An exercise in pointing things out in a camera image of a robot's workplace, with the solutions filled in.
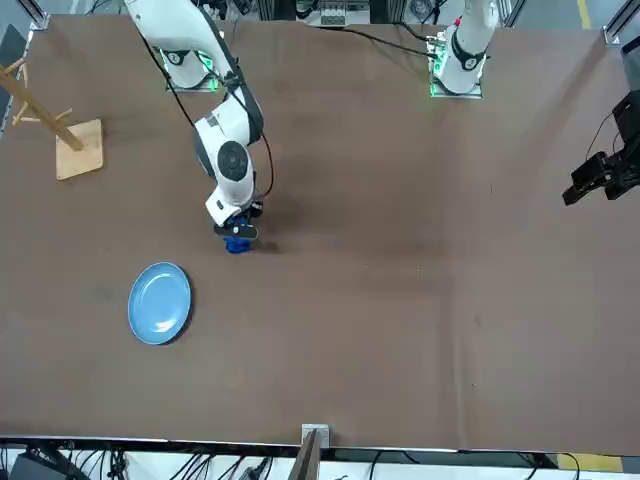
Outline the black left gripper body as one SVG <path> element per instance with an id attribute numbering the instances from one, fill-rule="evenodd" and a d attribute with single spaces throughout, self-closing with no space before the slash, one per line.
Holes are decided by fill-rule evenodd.
<path id="1" fill-rule="evenodd" d="M 630 91 L 613 109 L 623 148 L 616 154 L 616 173 L 639 172 L 639 90 Z"/>

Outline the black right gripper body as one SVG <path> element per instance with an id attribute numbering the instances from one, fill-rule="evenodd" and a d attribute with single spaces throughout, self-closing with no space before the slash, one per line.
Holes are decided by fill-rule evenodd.
<path id="1" fill-rule="evenodd" d="M 234 217 L 234 223 L 236 225 L 251 225 L 254 219 L 262 215 L 263 210 L 264 200 L 262 198 L 254 199 L 244 210 Z"/>

